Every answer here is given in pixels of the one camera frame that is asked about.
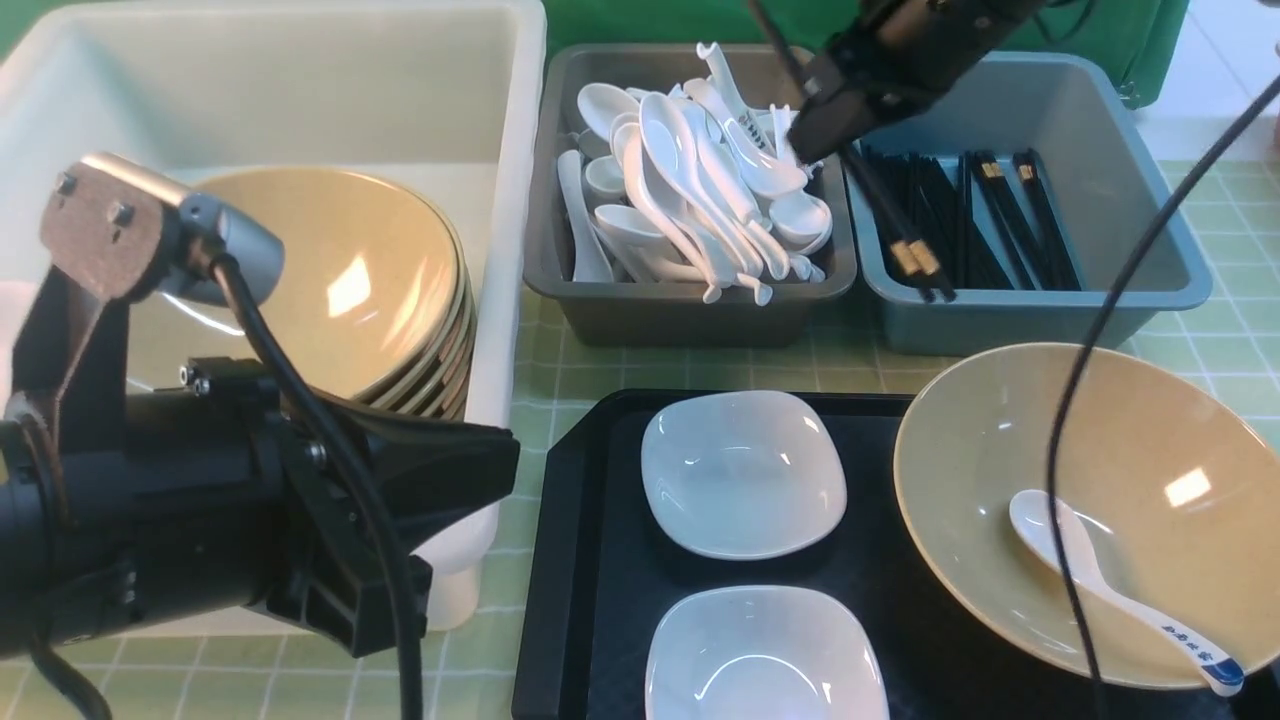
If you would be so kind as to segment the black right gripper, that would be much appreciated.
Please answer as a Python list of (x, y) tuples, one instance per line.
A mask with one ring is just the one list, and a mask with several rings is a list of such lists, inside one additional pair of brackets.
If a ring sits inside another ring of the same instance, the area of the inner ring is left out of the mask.
[(867, 1), (800, 65), (788, 131), (804, 163), (920, 115), (1038, 10), (1038, 1)]

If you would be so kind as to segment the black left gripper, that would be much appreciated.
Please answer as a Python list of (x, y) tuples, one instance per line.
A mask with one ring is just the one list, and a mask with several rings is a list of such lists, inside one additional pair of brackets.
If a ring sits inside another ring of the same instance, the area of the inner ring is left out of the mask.
[[(125, 392), (129, 307), (46, 274), (3, 414), (3, 657), (247, 607), (364, 657), (419, 639), (431, 573), (394, 597), (338, 465), (260, 364), (200, 395)], [(512, 430), (332, 397), (407, 550), (508, 496)]]

